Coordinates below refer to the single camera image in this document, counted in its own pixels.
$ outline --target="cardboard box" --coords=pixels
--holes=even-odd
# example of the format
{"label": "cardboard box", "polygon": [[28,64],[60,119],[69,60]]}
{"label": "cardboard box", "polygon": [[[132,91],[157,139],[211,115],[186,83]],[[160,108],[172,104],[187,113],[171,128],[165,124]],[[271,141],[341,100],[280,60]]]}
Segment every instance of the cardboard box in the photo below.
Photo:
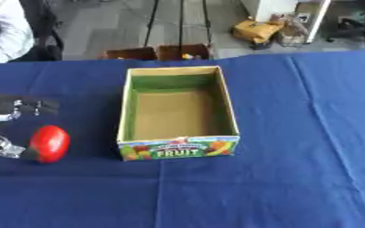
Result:
{"label": "cardboard box", "polygon": [[283,27],[283,21],[256,22],[247,19],[233,26],[231,33],[236,38],[246,39],[256,44],[261,44],[268,42],[272,35]]}
{"label": "cardboard box", "polygon": [[123,160],[231,155],[238,141],[219,67],[128,70],[117,139]]}
{"label": "cardboard box", "polygon": [[104,52],[99,59],[133,59],[141,61],[155,61],[157,59],[157,56],[153,47],[146,46],[132,49],[108,50]]}
{"label": "cardboard box", "polygon": [[210,58],[209,50],[204,44],[182,45],[182,53],[180,53],[178,45],[161,45],[157,51],[160,61],[181,61],[183,59],[182,54],[199,56],[202,60]]}

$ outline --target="floor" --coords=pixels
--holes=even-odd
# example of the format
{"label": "floor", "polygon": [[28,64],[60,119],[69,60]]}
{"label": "floor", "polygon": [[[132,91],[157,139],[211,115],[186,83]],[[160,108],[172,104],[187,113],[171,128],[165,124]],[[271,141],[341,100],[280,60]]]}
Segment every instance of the floor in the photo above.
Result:
{"label": "floor", "polygon": [[[150,0],[67,0],[54,6],[63,21],[60,28],[65,41],[65,60],[96,59],[109,49],[143,46],[153,1]],[[158,14],[149,45],[172,45],[178,42],[179,0],[160,0]],[[208,0],[207,8],[212,23],[213,52],[216,58],[236,57],[257,53],[327,52],[363,49],[360,38],[339,39],[327,43],[317,38],[310,45],[272,48],[253,51],[245,41],[232,37],[228,30],[248,15],[239,0]],[[183,42],[207,42],[203,26],[201,0],[185,0]]]}

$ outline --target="fruit box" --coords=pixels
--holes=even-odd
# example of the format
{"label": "fruit box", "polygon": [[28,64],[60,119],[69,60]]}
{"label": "fruit box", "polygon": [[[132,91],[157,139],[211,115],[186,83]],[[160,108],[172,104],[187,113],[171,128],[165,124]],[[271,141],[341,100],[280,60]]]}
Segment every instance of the fruit box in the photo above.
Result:
{"label": "fruit box", "polygon": [[239,131],[220,67],[128,70],[123,160],[231,155]]}

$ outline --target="white shirt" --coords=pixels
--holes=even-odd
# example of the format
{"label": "white shirt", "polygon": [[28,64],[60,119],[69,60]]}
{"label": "white shirt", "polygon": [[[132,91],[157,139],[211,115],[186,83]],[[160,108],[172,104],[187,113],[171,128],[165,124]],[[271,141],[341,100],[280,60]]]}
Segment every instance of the white shirt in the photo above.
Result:
{"label": "white shirt", "polygon": [[17,59],[34,44],[19,0],[0,0],[0,63]]}

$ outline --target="blue tablecloth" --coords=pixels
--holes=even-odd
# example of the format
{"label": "blue tablecloth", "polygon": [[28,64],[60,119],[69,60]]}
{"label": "blue tablecloth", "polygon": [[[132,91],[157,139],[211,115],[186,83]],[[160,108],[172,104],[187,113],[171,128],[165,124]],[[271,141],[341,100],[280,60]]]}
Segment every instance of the blue tablecloth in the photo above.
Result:
{"label": "blue tablecloth", "polygon": [[[235,157],[122,162],[115,150],[128,68],[220,65],[241,141]],[[0,227],[365,227],[365,52],[220,61],[0,65],[0,93],[61,102],[41,125],[71,134],[67,157],[0,158]]]}

